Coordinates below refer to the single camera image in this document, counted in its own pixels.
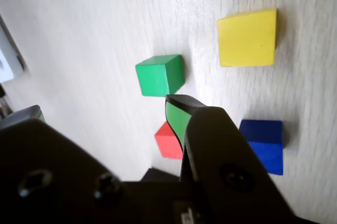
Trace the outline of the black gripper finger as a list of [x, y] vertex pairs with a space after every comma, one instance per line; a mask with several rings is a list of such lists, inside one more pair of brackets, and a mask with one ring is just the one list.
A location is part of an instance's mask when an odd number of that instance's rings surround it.
[[182, 178], [193, 178], [205, 223], [299, 223], [227, 112], [188, 95], [167, 95], [187, 113]]
[[38, 105], [1, 121], [1, 223], [130, 223], [118, 185]]

